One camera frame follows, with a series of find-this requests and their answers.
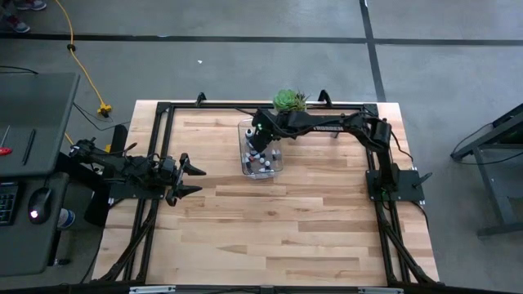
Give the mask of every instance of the floor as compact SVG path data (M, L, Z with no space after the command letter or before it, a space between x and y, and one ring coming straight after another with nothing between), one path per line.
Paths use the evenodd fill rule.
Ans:
M520 292L523 233L476 237L478 229L495 224L494 213L477 168L455 164L449 154L464 136L523 101L522 43L368 45L349 38L368 37L372 30L375 38L521 40L523 2L366 3L370 26L365 31L359 0L63 1L76 34L337 40L76 44L78 58L114 107L114 122L130 119L135 100L195 99L201 91L210 100L267 100L282 88L299 89L312 97L327 89L334 100L399 102L415 164L422 173L434 173L424 190L440 280L452 286ZM68 32L65 18L53 1L45 11L21 16L34 33ZM1 42L2 65L42 73L80 73L66 51L67 41ZM76 102L91 113L98 107L85 78ZM111 125L97 123L100 128ZM71 115L68 133L74 140L95 136L102 146L111 138L110 131L97 131L78 112ZM72 193L66 206L80 212L89 197L87 191ZM73 263L40 275L0 278L0 288L78 283L100 236L99 229L78 220L59 251Z

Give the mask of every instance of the yellow extension cord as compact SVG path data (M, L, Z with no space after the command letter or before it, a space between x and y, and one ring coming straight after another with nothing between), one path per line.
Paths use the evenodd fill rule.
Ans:
M71 40L70 40L70 45L74 45L74 31L73 31L73 25L71 24L71 19L69 18L69 14L67 13L67 11L65 10L65 8L62 6L62 4L60 3L60 1L58 0L55 0L56 4L58 4L58 6L60 7L60 9L64 12L64 16L65 18L67 19L67 24L69 25L69 34L71 35ZM78 59L78 57L76 57L76 55L74 54L74 49L73 48L70 48L69 49L69 52L71 53L71 55L73 56L74 60L76 61L76 63L78 64L78 66L80 67L80 69L82 69L83 73L85 74L87 80L89 81L89 83L91 84L91 87L92 89L95 91L96 93L96 96L98 96L98 100L100 100L100 108L98 109L98 113L101 113L101 110L104 110L106 113L110 112L112 107L111 105L107 105L103 99L101 99L101 95L100 93L98 92L98 89L96 89L96 86L94 84L94 82L92 82L91 80L91 76L89 75L89 73L87 72L87 69L82 65L82 62L80 62L80 60ZM71 139L71 137L67 134L67 132L65 133L65 138L67 139L67 141L74 145L74 142L73 140Z

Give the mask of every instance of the yellow cable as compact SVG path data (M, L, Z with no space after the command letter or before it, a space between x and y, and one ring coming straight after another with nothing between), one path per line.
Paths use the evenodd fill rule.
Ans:
M58 4L58 6L60 7L60 9L64 12L65 18L67 19L67 24L69 25L69 33L71 35L71 41L70 42L71 42L71 45L74 45L74 31L73 31L73 25L71 24L71 19L69 18L69 15L67 14L67 11L65 10L65 8L61 5L60 1L58 1L58 0L55 0L55 1L56 1L56 4ZM94 82L92 82L92 80L91 80L91 76L89 76L89 73L87 72L85 67L82 65L80 60L74 54L73 48L70 48L69 52L71 52L71 55L73 56L74 60L76 61L76 63L80 67L80 69L82 69L82 71L85 74L87 80L91 84L92 89L95 91L96 95L98 96L98 99L100 100L100 103L101 103L101 108L106 107L105 102L101 99L101 95L98 92L98 89L96 89Z
M69 135L67 135L67 132L64 133L65 134L65 139L67 139L67 141L69 143L71 143L72 145L74 145L74 142L73 142L73 139L71 139L71 137Z

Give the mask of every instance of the butcher block tabletop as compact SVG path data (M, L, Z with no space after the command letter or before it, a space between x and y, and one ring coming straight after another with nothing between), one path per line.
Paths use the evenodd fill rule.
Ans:
M127 145L138 145L130 155L147 154L157 102L136 102ZM378 111L408 151L400 106L378 103ZM364 177L364 147L346 133L336 139L325 132L283 139L283 171L274 178L251 180L243 175L239 158L237 126L246 118L234 109L176 110L168 154L178 159L188 153L191 163L207 175L185 175L186 185L203 189L175 207L160 202L147 284L387 285L375 208ZM412 167L394 142L391 151L402 169ZM128 245L136 204L126 199L110 210L93 278L105 274ZM397 206L405 246L437 280L423 214L412 203ZM400 278L392 245L391 255ZM140 260L141 247L134 274Z

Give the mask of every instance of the computer mouse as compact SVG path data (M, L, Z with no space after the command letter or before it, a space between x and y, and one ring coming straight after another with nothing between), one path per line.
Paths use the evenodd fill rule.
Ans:
M31 195L27 206L29 221L35 225L43 224L51 215L51 189L42 187Z

